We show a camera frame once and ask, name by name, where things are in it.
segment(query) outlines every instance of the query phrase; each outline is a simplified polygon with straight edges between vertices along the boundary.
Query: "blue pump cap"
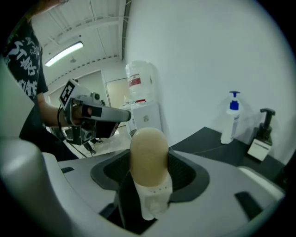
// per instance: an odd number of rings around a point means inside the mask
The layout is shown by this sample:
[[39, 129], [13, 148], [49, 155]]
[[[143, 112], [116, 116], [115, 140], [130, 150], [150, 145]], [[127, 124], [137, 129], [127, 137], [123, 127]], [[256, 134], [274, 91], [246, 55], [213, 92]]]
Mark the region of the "blue pump cap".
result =
[[[233, 97], [236, 98], [236, 94], [240, 93], [239, 91], [230, 91], [230, 93], [233, 93]], [[231, 110], [239, 110], [239, 103], [236, 100], [233, 100], [230, 102], [229, 108]]]

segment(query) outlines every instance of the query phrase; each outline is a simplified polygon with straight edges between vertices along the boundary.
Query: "red label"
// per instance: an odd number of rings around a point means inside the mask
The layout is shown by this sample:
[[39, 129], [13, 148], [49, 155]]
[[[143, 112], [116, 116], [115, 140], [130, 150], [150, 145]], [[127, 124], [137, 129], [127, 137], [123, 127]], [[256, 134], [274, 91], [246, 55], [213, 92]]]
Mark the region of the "red label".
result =
[[140, 84], [140, 83], [141, 83], [140, 78], [132, 79], [132, 80], [129, 81], [129, 87]]

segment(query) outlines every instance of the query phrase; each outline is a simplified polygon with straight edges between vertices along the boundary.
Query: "hand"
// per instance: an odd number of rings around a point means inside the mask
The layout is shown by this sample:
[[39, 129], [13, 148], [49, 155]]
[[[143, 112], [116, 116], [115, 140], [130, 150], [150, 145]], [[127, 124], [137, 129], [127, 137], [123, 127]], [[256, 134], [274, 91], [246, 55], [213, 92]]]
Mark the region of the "hand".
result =
[[[88, 108], [87, 113], [89, 115], [92, 114], [92, 109]], [[82, 106], [74, 106], [72, 110], [72, 120], [76, 125], [81, 124], [81, 119], [82, 119]]]

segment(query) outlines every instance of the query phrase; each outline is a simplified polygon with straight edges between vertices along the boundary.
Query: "beige cylindrical object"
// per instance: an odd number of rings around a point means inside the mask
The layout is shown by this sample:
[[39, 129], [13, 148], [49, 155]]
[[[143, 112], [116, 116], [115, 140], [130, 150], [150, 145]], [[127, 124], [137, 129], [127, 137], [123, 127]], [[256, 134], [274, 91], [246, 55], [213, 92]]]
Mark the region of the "beige cylindrical object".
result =
[[130, 144], [130, 173], [145, 187], [160, 185], [167, 176], [168, 144], [164, 133], [156, 128], [139, 129]]

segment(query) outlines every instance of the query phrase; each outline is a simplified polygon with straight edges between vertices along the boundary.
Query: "ceiling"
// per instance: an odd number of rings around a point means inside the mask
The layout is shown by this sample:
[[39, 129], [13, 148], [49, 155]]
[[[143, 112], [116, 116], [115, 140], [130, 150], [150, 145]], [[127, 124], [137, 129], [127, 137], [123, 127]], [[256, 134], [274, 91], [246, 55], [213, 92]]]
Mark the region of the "ceiling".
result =
[[[129, 1], [70, 0], [33, 18], [33, 28], [43, 48], [47, 85], [84, 65], [113, 57], [122, 59], [126, 4]], [[51, 67], [45, 66], [49, 59], [78, 41], [84, 44], [83, 48]]]

